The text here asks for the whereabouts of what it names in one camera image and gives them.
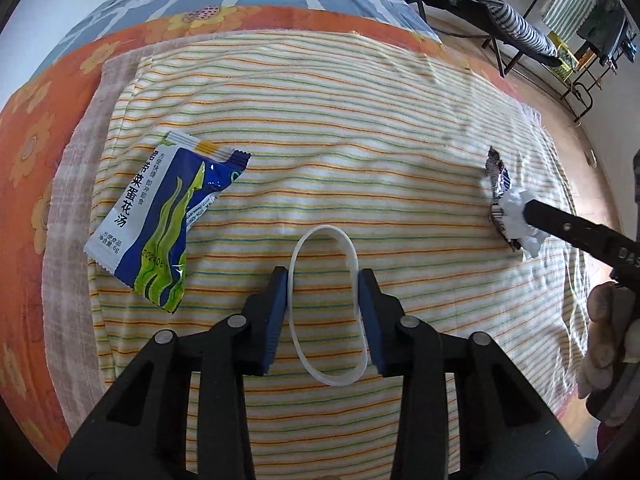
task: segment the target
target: striped clothing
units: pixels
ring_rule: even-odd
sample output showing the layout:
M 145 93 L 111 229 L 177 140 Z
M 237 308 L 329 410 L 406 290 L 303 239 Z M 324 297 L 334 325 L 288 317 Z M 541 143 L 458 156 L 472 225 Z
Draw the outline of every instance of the striped clothing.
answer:
M 89 264 L 105 381 L 161 328 L 201 332 L 238 312 L 310 227 L 329 223 L 408 313 L 444 332 L 491 333 L 551 407 L 561 405 L 586 343 L 584 258 L 552 239 L 539 259 L 523 261 L 489 221 L 489 145 L 514 186 L 573 209 L 553 142 L 513 98 L 471 70 L 356 34 L 243 32 L 143 58 L 113 111 L 91 232 L 171 128 L 252 158 L 189 232 L 176 314 Z M 311 238 L 298 258 L 296 329 L 323 372 L 356 362 L 349 272 L 327 238 Z M 194 376 L 190 468 L 197 386 Z M 351 386 L 324 386 L 302 367 L 285 326 L 270 374 L 246 378 L 245 390 L 258 478 L 388 478 L 400 380 L 369 365 Z
M 528 46 L 536 54 L 542 56 L 558 56 L 558 49 L 542 32 L 529 24 L 516 9 L 502 0 L 471 0 L 483 4 L 489 11 L 494 25 L 506 36 Z

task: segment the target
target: white tissue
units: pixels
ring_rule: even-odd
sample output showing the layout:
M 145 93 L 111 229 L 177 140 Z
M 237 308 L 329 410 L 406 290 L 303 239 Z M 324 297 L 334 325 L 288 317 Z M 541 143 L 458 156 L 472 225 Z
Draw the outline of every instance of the white tissue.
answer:
M 524 219 L 523 211 L 527 202 L 535 200 L 536 196 L 527 189 L 508 189 L 498 199 L 498 205 L 502 209 L 502 224 L 509 240 L 517 239 L 520 245 L 529 253 L 531 258 L 536 258 L 542 247 L 542 242 L 549 235 L 540 229 L 530 226 Z

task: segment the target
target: soup packet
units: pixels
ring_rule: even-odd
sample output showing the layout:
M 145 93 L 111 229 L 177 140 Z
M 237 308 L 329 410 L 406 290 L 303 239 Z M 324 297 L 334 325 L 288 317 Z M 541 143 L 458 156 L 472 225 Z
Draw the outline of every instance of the soup packet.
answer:
M 174 312 L 184 295 L 187 231 L 242 174 L 250 156 L 170 132 L 84 251 L 153 304 Z

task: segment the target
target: black chair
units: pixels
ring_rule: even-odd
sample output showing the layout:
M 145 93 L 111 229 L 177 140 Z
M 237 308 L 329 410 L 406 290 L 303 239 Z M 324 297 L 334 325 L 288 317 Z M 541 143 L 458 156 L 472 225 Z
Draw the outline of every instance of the black chair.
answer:
M 558 57 L 540 54 L 539 52 L 533 50 L 529 45 L 523 43 L 522 41 L 519 41 L 513 36 L 510 36 L 508 31 L 498 27 L 495 21 L 492 19 L 488 7 L 484 3 L 476 2 L 473 0 L 457 0 L 455 1 L 455 3 L 452 3 L 452 0 L 407 0 L 407 3 L 415 3 L 418 5 L 418 13 L 425 22 L 427 20 L 423 4 L 429 7 L 447 10 L 455 16 L 462 18 L 466 22 L 469 22 L 473 26 L 486 32 L 489 37 L 484 42 L 484 45 L 482 47 L 485 48 L 489 42 L 493 43 L 495 59 L 498 64 L 498 70 L 500 71 L 500 75 L 502 77 L 504 77 L 505 74 L 509 73 L 509 71 L 518 62 L 518 60 L 523 56 L 523 54 L 526 54 L 526 56 L 529 56 L 531 59 L 534 59 L 546 66 L 562 65 L 562 61 Z M 502 63 L 502 57 L 500 56 L 500 50 L 498 49 L 496 40 L 500 40 L 501 42 L 511 45 L 518 50 L 518 53 L 513 57 L 506 68 Z

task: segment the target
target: orange floral fabric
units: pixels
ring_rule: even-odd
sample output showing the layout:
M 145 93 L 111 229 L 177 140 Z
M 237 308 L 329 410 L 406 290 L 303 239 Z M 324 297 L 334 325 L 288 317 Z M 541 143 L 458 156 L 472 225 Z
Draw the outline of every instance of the orange floral fabric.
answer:
M 293 7 L 207 7 L 125 30 L 78 48 L 20 88 L 0 112 L 0 394 L 52 465 L 70 435 L 47 370 L 42 258 L 51 181 L 111 56 L 173 38 L 230 30 L 356 32 L 471 70 L 515 96 L 494 67 L 419 34 L 367 18 Z

